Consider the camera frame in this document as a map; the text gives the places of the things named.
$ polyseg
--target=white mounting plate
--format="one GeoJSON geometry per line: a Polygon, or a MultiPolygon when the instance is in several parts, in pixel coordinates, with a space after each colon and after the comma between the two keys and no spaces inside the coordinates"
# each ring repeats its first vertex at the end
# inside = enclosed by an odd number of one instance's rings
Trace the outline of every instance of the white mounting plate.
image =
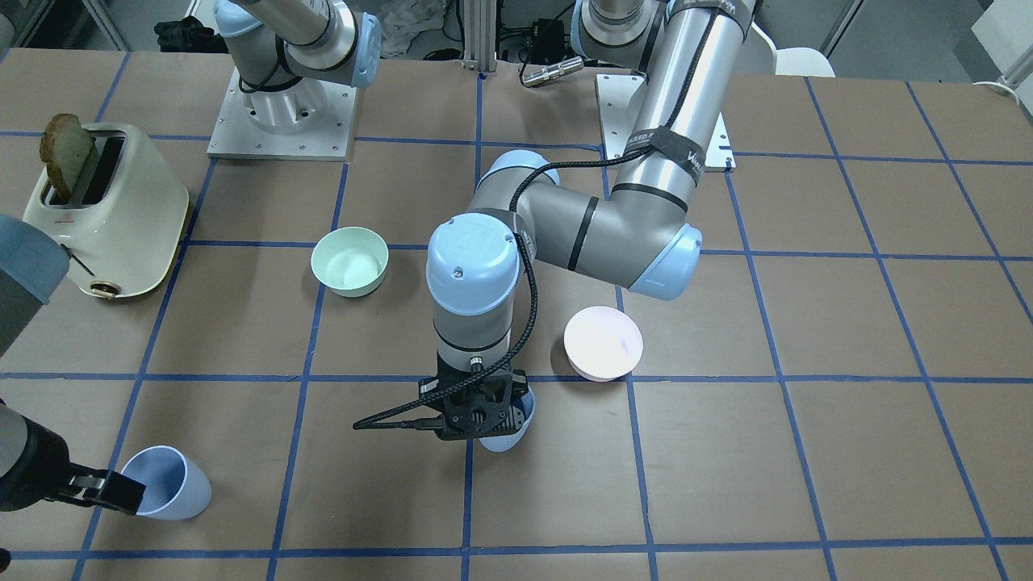
{"type": "Polygon", "coordinates": [[[240,74],[233,70],[222,99],[219,118],[208,144],[209,157],[228,159],[309,159],[344,161],[351,149],[357,89],[319,82],[326,92],[326,117],[301,133],[265,131],[251,121],[238,88],[240,74]]]}
{"type": "MultiPolygon", "coordinates": [[[[599,121],[602,125],[602,145],[606,159],[620,157],[631,135],[631,126],[637,113],[628,112],[628,103],[635,90],[645,83],[639,74],[597,74],[595,94],[599,99],[599,121]]],[[[724,172],[735,169],[731,153],[731,140],[724,125],[724,116],[718,114],[714,135],[707,147],[707,171],[724,172]]]]}

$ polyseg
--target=brown table surface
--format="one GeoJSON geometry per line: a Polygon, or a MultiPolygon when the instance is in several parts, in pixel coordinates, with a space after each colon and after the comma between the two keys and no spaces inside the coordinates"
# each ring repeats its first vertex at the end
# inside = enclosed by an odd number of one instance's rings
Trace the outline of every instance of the brown table surface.
{"type": "MultiPolygon", "coordinates": [[[[500,153],[598,159],[593,74],[383,61],[348,163],[212,161],[228,56],[13,50],[0,212],[21,217],[57,113],[136,125],[191,196],[170,275],[103,302],[65,280],[0,360],[0,396],[121,466],[208,473],[184,522],[40,502],[0,515],[4,579],[1033,579],[1033,129],[964,85],[737,77],[739,162],[689,207],[705,255],[655,301],[540,265],[516,363],[538,410],[505,454],[351,423],[434,372],[434,227],[500,153]],[[315,242],[392,245],[363,299],[315,242]],[[562,330],[624,309],[646,354],[577,377],[562,330]]],[[[603,195],[613,175],[567,171],[603,195]]],[[[521,290],[515,315],[526,314],[521,290]]]]}

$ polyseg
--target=black band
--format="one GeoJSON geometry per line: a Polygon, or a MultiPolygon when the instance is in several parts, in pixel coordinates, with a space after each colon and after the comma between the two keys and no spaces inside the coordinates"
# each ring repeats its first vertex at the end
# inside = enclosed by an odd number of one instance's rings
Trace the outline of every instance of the black band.
{"type": "Polygon", "coordinates": [[[656,129],[643,129],[631,133],[627,145],[624,146],[624,153],[627,155],[644,147],[652,147],[660,152],[684,170],[696,185],[699,185],[699,177],[702,175],[707,162],[707,151],[702,146],[667,127],[657,127],[656,129]]]}
{"type": "Polygon", "coordinates": [[[595,214],[595,207],[599,205],[598,197],[591,197],[588,206],[585,207],[585,215],[582,216],[582,225],[577,228],[577,238],[574,239],[574,247],[570,250],[570,259],[567,262],[567,270],[572,271],[577,268],[577,258],[581,258],[581,248],[585,244],[585,237],[588,235],[588,225],[592,223],[592,216],[595,214]]]}
{"type": "Polygon", "coordinates": [[[505,338],[506,338],[506,335],[508,335],[508,333],[503,334],[501,337],[499,337],[499,339],[497,341],[495,341],[491,345],[484,345],[482,347],[470,348],[470,347],[461,347],[461,346],[457,345],[456,343],[452,343],[448,339],[445,339],[444,337],[442,337],[441,336],[441,332],[438,331],[437,326],[434,327],[434,332],[438,334],[438,339],[441,339],[441,341],[444,344],[448,345],[449,347],[451,347],[451,348],[453,348],[453,349],[456,349],[458,351],[463,351],[463,353],[480,353],[480,351],[487,351],[488,349],[490,349],[490,348],[494,347],[495,345],[498,345],[499,343],[501,343],[502,341],[504,341],[505,338]]]}
{"type": "Polygon", "coordinates": [[[664,190],[662,190],[660,188],[656,188],[656,187],[653,187],[653,186],[646,186],[646,185],[641,185],[641,184],[617,184],[616,186],[614,186],[614,191],[619,191],[619,190],[622,190],[622,189],[627,189],[627,190],[631,190],[631,191],[640,191],[640,192],[644,192],[644,193],[649,193],[649,194],[655,195],[657,197],[661,197],[663,200],[666,200],[667,202],[670,202],[675,206],[678,206],[679,208],[681,208],[682,212],[685,212],[685,213],[689,212],[688,205],[685,204],[685,202],[683,202],[682,198],[678,197],[677,195],[671,194],[668,191],[664,191],[664,190]]]}
{"type": "Polygon", "coordinates": [[[743,0],[672,0],[668,13],[674,17],[682,10],[689,8],[717,8],[724,14],[735,21],[739,28],[743,29],[743,38],[750,31],[753,23],[753,12],[746,6],[743,0]]]}
{"type": "Polygon", "coordinates": [[[646,38],[646,50],[643,51],[643,59],[638,61],[638,70],[646,72],[649,68],[649,60],[653,56],[653,47],[656,44],[656,37],[663,27],[663,8],[657,8],[653,14],[653,24],[649,29],[649,36],[646,38]]]}

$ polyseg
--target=gray floor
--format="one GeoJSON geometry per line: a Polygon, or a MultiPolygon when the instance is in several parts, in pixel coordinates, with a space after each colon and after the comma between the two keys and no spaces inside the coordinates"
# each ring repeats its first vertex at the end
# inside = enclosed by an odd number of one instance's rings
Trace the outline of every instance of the gray floor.
{"type": "MultiPolygon", "coordinates": [[[[157,50],[154,24],[181,18],[190,4],[189,0],[108,3],[113,19],[132,49],[144,51],[157,50]]],[[[758,22],[779,48],[820,48],[846,4],[846,0],[773,0],[764,4],[758,22]]],[[[553,18],[563,6],[563,0],[513,0],[503,7],[503,22],[507,26],[527,26],[535,19],[553,18]]],[[[982,11],[977,0],[867,0],[829,60],[839,77],[944,83],[992,80],[997,71],[988,67],[980,55],[973,54],[981,49],[972,39],[971,27],[982,11]]],[[[456,2],[449,3],[444,22],[447,35],[459,38],[456,2]]],[[[440,29],[429,30],[413,39],[404,58],[421,59],[432,51],[459,47],[440,29]]],[[[82,48],[113,47],[97,33],[82,48]]],[[[515,61],[520,47],[509,48],[509,60],[515,61]]]]}

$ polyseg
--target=velcro strap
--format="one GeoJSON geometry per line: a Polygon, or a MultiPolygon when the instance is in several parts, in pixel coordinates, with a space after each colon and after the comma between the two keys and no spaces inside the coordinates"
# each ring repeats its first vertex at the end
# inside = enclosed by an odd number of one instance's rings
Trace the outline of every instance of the velcro strap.
{"type": "Polygon", "coordinates": [[[724,14],[739,24],[743,29],[743,38],[750,31],[750,24],[753,23],[753,12],[743,0],[671,0],[670,7],[667,8],[667,19],[682,10],[689,8],[717,8],[724,14]]]}
{"type": "Polygon", "coordinates": [[[627,145],[624,146],[624,153],[631,153],[647,146],[652,146],[664,157],[685,170],[692,177],[692,181],[699,183],[699,176],[702,175],[703,164],[707,161],[707,150],[699,144],[689,137],[679,135],[666,127],[657,127],[632,133],[628,137],[627,145]]]}

